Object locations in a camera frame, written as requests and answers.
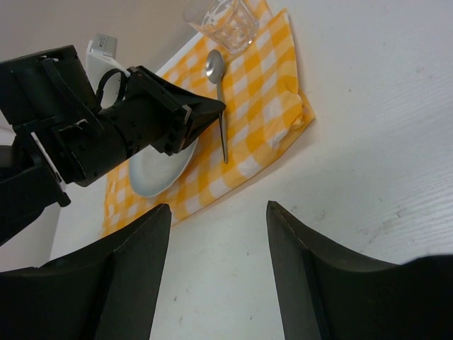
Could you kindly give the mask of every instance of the silver spoon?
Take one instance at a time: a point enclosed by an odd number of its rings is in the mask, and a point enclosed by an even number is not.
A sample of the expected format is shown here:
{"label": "silver spoon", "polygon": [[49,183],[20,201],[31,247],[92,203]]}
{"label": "silver spoon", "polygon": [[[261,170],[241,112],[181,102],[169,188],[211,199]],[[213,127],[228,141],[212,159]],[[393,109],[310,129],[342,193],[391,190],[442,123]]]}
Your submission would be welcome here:
{"label": "silver spoon", "polygon": [[[225,62],[222,54],[218,50],[212,50],[206,59],[206,75],[207,78],[217,85],[217,99],[224,101],[222,93],[222,78],[225,71]],[[220,137],[222,139],[222,149],[224,152],[224,162],[228,163],[228,142],[227,142],[227,122],[225,120],[225,112],[222,111],[219,117],[220,122]]]}

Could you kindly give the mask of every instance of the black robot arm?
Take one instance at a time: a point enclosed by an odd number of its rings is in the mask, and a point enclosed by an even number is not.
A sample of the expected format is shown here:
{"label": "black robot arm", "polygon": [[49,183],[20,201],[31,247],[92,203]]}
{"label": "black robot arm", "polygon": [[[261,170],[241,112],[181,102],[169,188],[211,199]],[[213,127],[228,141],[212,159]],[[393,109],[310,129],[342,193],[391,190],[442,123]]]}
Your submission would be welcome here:
{"label": "black robot arm", "polygon": [[62,181],[88,186],[148,145],[178,153],[225,109],[144,67],[122,74],[117,102],[102,109],[115,72],[95,94],[72,46],[0,63],[0,110],[16,134],[0,146],[0,244],[46,206],[70,203]]}

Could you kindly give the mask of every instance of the table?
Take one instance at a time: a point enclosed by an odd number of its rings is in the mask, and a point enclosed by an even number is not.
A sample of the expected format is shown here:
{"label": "table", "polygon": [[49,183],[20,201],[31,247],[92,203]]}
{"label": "table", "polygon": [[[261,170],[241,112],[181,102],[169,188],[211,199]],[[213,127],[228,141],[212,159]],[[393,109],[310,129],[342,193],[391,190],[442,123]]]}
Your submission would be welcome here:
{"label": "table", "polygon": [[[284,338],[268,200],[381,260],[453,252],[453,3],[268,2],[289,9],[316,122],[279,161],[171,230],[151,339]],[[104,188],[105,178],[68,187],[52,258],[96,240]]]}

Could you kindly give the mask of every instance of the white plate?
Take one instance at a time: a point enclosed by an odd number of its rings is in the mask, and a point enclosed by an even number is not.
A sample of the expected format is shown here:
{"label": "white plate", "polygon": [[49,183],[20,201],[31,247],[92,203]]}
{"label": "white plate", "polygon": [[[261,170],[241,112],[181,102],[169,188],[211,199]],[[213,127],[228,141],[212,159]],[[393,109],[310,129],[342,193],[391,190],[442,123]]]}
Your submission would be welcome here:
{"label": "white plate", "polygon": [[173,156],[161,154],[148,146],[131,157],[129,180],[132,190],[143,197],[154,197],[168,189],[189,165],[197,141]]}

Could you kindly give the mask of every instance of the orange and white checkered napkin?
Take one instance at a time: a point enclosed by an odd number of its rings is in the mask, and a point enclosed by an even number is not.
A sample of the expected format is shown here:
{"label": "orange and white checkered napkin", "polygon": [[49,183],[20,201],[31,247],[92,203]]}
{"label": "orange and white checkered napkin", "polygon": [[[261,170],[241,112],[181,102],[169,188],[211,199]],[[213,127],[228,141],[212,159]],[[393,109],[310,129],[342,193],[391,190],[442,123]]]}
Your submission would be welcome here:
{"label": "orange and white checkered napkin", "polygon": [[181,177],[155,198],[136,195],[130,187],[128,164],[121,164],[107,177],[103,236],[159,203],[170,205],[173,223],[184,220],[273,163],[314,119],[308,101],[299,92],[287,12],[272,17],[264,0],[249,0],[248,4],[260,19],[260,30],[245,52],[228,60],[223,48],[202,38],[164,75],[184,89],[216,98],[215,85],[205,76],[205,60],[214,48],[227,58],[222,86],[229,163],[223,162],[219,124],[214,123],[201,134]]}

